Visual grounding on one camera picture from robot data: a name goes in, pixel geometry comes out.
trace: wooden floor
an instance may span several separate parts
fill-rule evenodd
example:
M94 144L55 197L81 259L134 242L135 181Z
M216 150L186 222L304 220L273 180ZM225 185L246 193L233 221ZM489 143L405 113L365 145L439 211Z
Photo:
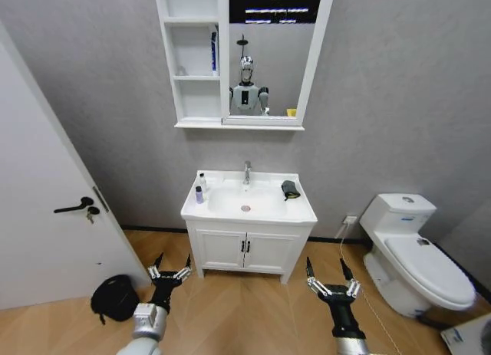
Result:
M190 252L185 234L128 231L127 237L145 266L164 251L162 269L181 268ZM403 354L448 354L437 331L393 312L377 293L364 270L365 249L346 245L352 271ZM336 354L327 306L305 283L305 257L317 278L342 283L339 245L308 242L288 285L276 276L206 273L193 275L172 296L165 338L165 355L321 355ZM141 291L148 300L152 288ZM363 297L353 312L373 353L395 354ZM463 323L491 311L482 299L466 313L433 311L437 319ZM108 320L102 326L87 298L0 311L0 353L114 354L131 338L133 322Z

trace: white shelf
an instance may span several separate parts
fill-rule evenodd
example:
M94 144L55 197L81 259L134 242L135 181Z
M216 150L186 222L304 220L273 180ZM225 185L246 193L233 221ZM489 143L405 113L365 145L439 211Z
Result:
M180 129L223 129L223 130L279 130L279 131L304 131L305 128L277 127L265 125L222 125L221 117L183 117L178 121L176 128Z
M220 77L210 77L206 75L174 75L175 81L220 81Z
M163 6L168 17L203 17L218 15L218 0L164 0Z
M219 81L179 81L183 117L221 117Z
M167 27L173 48L173 75L212 77L212 52L209 26Z
M218 17L199 17L199 16L186 16L186 17L165 17L163 22L169 26L181 26L181 27L195 27L200 25L217 25Z

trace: baseboard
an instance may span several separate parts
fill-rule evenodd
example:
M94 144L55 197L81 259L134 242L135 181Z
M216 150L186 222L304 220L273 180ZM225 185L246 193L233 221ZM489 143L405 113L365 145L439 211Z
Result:
M120 225L120 227L123 230L175 232L177 234L187 234L187 230L185 228L149 227L149 226L133 226L133 225Z
M332 244L341 244L341 238L320 238L316 236L309 236L308 242L330 242ZM366 238L346 238L343 244L356 244L356 245L366 245Z
M441 246L435 243L433 244L437 248L439 248L441 252L444 253L453 263L455 263L457 267L460 268L460 270L467 276L467 278L469 278L469 281L474 285L476 291L484 298L484 300L491 304L491 291L486 286L477 281L474 276L472 276L462 265L460 265L458 261L453 259L445 250L443 250Z
M157 232L175 232L178 234L187 234L185 228L170 228L170 227L150 227L150 226L135 226L135 225L121 225L123 230L135 230L135 231L157 231ZM330 242L333 244L340 244L340 238L318 238L315 236L309 236L308 242ZM356 245L367 245L371 241L366 238L346 238L343 244L356 244Z

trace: small bottle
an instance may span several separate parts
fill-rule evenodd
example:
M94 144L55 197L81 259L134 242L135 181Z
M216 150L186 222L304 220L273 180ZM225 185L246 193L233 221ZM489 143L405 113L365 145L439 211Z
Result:
M201 186L196 187L196 203L203 204L205 199L203 199L203 191L201 190Z
M199 184L201 185L202 191L206 192L206 179L204 173L199 174Z

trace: gray wall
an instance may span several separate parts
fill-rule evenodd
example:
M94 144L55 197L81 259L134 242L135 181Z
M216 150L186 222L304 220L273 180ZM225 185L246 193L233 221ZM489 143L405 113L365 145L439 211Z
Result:
M491 290L491 199L464 219L440 243L472 276Z
M491 191L490 6L334 0L303 133L174 129L154 0L0 0L0 19L121 223L184 227L195 171L250 159L300 174L313 235L417 192L438 239Z
M314 26L231 24L230 87L234 88L240 82L242 47L236 42L244 34L249 41L244 54L254 60L252 81L259 88L268 87L270 115L286 116L286 109L296 108L298 104Z

